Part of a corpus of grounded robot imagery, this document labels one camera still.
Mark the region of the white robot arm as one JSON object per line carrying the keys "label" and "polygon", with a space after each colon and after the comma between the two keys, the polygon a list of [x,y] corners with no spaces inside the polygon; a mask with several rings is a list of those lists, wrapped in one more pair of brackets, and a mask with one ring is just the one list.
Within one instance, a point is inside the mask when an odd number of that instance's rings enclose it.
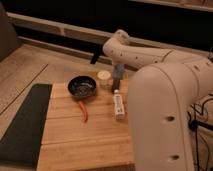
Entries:
{"label": "white robot arm", "polygon": [[103,45],[116,64],[137,69],[127,111],[136,171],[195,171],[189,106],[213,91],[213,61],[175,49],[137,47],[117,30]]}

